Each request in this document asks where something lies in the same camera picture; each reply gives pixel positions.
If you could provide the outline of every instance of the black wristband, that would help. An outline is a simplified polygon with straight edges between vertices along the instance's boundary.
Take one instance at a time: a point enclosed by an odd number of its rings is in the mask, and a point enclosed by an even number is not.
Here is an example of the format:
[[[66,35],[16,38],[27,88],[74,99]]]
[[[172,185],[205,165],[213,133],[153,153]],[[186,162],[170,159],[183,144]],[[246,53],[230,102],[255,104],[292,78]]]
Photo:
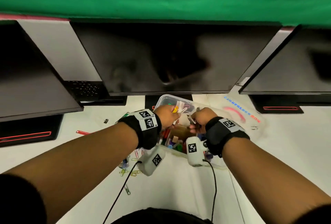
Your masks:
[[[140,115],[144,113],[144,110],[138,111]],[[151,117],[155,117],[156,124],[153,123],[151,120]],[[146,119],[144,119],[144,122],[146,122],[146,129],[142,130],[139,120],[134,115],[128,115],[127,117],[120,118],[118,122],[124,122],[128,126],[130,126],[137,134],[138,136],[138,146],[137,148],[145,148],[145,149],[152,149],[158,142],[158,135],[162,129],[161,120],[158,117],[158,115],[153,114],[149,115]]]
[[[225,144],[233,137],[247,138],[249,136],[245,130],[235,122],[223,118],[212,118],[205,126],[206,129],[206,145],[213,155],[222,157],[222,151]]]

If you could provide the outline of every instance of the clear plastic container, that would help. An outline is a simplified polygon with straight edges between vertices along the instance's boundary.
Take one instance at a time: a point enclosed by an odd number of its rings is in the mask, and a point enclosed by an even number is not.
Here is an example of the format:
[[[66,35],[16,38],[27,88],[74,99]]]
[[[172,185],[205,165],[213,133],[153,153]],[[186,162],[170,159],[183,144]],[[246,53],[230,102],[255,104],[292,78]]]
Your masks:
[[[159,101],[157,102],[155,108],[159,107],[160,105],[166,104],[176,105],[177,101],[184,102],[184,108],[187,107],[187,109],[181,114],[181,117],[179,119],[179,125],[188,127],[190,125],[190,121],[187,117],[188,115],[195,113],[197,108],[202,109],[204,107],[209,107],[218,116],[228,118],[236,122],[238,125],[245,129],[251,140],[253,142],[256,142],[263,134],[263,131],[265,129],[265,119],[251,106],[246,106],[239,100],[239,98],[236,98],[234,96],[232,97],[232,95],[224,94],[223,96],[221,96],[221,100],[217,103],[218,108],[213,108],[208,105],[165,94],[159,98]],[[174,155],[183,157],[187,156],[182,152],[170,149],[167,146],[165,147],[167,148],[167,151],[172,152]],[[223,162],[223,159],[219,158],[218,156],[214,156],[211,159],[211,162],[219,168],[226,167],[225,163]]]

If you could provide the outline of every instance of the black shirt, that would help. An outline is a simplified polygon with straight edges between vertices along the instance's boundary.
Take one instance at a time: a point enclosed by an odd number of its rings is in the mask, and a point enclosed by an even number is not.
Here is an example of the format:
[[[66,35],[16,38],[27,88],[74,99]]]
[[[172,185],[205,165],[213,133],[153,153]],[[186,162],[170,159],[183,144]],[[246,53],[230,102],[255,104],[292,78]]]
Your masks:
[[[46,224],[47,217],[43,200],[31,183],[17,176],[1,174],[0,188],[0,223]],[[321,206],[304,214],[294,223],[329,223],[330,211],[331,205]],[[143,220],[144,224],[211,223],[209,220],[202,220],[180,211],[148,208],[127,214],[114,221],[113,224],[131,224],[134,220]]]

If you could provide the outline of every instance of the forearm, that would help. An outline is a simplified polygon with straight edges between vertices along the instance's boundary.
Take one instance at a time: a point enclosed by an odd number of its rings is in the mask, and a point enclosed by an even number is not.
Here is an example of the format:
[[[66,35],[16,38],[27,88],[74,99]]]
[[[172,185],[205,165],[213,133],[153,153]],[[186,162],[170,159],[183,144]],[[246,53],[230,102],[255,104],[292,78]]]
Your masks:
[[[250,140],[233,138],[223,159],[259,215],[267,223],[291,223],[331,197]]]
[[[5,173],[30,181],[55,223],[106,178],[138,145],[125,123],[66,142]]]

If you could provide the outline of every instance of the white sensor device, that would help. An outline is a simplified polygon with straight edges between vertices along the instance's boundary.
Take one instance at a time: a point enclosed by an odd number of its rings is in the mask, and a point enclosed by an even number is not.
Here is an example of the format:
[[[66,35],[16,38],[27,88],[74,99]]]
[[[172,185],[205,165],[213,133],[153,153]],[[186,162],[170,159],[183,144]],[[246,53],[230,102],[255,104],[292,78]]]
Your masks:
[[[187,160],[191,166],[203,166],[203,159],[205,159],[203,152],[208,151],[205,142],[206,141],[201,141],[196,136],[187,138]]]
[[[143,174],[151,176],[165,156],[165,150],[160,146],[156,146],[150,152],[145,152],[144,155],[139,158],[139,161],[142,163],[138,163],[137,166]]]

